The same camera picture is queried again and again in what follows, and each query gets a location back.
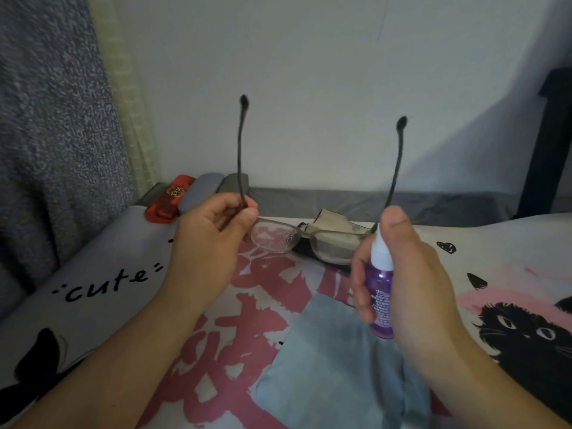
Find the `forearm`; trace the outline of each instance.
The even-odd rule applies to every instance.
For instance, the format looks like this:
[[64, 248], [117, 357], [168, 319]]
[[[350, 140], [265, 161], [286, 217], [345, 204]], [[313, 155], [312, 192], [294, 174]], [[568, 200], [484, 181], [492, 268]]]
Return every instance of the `forearm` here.
[[160, 291], [14, 428], [135, 427], [199, 315]]
[[468, 335], [451, 358], [422, 374], [467, 429], [560, 429], [570, 426], [507, 375]]

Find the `curtain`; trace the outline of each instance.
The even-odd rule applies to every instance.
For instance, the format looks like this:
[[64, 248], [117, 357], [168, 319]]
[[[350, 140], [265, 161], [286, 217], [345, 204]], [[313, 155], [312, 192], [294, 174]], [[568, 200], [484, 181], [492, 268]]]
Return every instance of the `curtain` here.
[[132, 204], [86, 0], [0, 0], [0, 316]]
[[159, 181], [155, 140], [142, 92], [113, 2], [88, 2], [137, 195], [142, 197]]

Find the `sheer yellow curtain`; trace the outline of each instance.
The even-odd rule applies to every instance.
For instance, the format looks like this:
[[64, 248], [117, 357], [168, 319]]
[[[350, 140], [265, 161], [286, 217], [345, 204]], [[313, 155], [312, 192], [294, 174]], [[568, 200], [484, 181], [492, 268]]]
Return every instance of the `sheer yellow curtain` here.
[[111, 0], [88, 0], [137, 194], [159, 181], [155, 139], [133, 61]]

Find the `purple liquid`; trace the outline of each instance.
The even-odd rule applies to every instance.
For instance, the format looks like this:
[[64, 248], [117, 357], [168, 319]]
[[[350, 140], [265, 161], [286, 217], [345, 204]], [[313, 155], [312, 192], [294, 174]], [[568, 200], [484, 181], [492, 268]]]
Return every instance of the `purple liquid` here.
[[375, 310], [375, 322], [369, 329], [377, 337], [393, 339], [390, 319], [390, 294], [393, 271], [380, 271], [372, 264], [366, 266], [366, 288], [371, 295], [371, 305]]

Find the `gray curtain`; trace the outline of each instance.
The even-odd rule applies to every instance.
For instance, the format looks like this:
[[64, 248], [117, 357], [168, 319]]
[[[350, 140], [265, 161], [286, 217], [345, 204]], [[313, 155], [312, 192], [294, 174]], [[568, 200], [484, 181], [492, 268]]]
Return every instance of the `gray curtain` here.
[[134, 201], [86, 0], [0, 0], [0, 317]]

